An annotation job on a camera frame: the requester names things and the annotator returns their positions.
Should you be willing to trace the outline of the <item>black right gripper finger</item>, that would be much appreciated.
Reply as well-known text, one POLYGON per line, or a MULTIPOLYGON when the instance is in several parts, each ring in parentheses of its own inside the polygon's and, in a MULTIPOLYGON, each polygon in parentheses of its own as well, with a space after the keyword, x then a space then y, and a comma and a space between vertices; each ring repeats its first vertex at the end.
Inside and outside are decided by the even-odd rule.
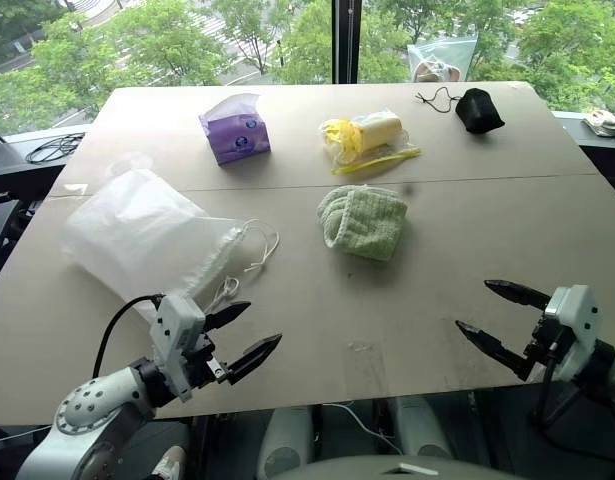
POLYGON ((515 282, 489 279, 484 281, 485 286, 492 292, 513 303, 531 306, 544 311, 551 297, 538 290, 515 282))
POLYGON ((511 370, 520 380, 526 381, 534 362, 507 349, 496 337, 466 322, 456 320, 461 333, 486 356, 511 370))

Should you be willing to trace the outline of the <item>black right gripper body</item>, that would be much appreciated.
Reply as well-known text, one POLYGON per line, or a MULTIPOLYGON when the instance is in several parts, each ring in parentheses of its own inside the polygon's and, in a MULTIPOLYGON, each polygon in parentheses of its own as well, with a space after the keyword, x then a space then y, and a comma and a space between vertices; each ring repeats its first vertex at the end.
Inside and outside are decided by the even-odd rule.
POLYGON ((543 313, 531 334, 531 341, 524 349, 526 358, 547 367, 558 366, 575 343, 571 327, 543 313))

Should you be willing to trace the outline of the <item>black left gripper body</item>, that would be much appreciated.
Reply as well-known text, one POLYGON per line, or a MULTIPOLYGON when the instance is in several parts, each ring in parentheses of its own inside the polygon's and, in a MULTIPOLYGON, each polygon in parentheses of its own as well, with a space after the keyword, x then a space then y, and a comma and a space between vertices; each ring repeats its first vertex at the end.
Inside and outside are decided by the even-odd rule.
POLYGON ((215 349, 215 344, 204 332, 183 348, 183 372, 192 389, 202 389, 211 383, 236 383, 231 367, 214 356, 215 349))

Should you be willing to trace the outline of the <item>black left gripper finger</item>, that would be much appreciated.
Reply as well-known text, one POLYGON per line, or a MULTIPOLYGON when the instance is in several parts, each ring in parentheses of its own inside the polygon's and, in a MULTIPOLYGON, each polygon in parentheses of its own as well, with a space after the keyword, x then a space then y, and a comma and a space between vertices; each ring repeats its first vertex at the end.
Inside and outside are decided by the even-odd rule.
POLYGON ((204 331, 220 329, 238 318, 251 306, 249 301, 236 301, 221 310, 205 315, 204 331))
POLYGON ((276 349, 281 339, 282 334, 278 333, 266 337, 248 348, 238 360, 228 366, 227 381, 231 385, 235 385, 256 370, 276 349))

